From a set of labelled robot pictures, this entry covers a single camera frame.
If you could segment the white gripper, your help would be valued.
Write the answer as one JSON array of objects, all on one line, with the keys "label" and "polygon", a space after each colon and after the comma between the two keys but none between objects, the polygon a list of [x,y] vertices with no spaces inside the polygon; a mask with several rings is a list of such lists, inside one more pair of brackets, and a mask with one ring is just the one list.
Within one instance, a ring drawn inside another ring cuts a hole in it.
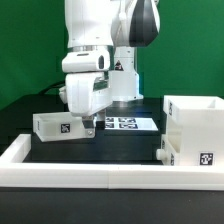
[{"label": "white gripper", "polygon": [[104,81],[103,72],[70,73],[65,77],[65,85],[59,89],[59,96],[64,104],[68,104],[70,113],[75,117],[83,117],[87,137],[95,136],[93,114],[98,112],[97,121],[104,122],[106,111],[103,109],[112,104],[110,87],[94,88],[101,81]]}]

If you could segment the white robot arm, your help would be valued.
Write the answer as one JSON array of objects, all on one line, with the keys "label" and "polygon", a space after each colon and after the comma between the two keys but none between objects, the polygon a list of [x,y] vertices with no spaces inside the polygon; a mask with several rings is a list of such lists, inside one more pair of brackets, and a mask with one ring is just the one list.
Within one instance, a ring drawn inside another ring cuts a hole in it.
[{"label": "white robot arm", "polygon": [[139,99],[134,51],[158,35],[156,0],[65,0],[68,53],[60,91],[71,120],[62,133],[73,139],[95,135],[94,115],[114,101]]}]

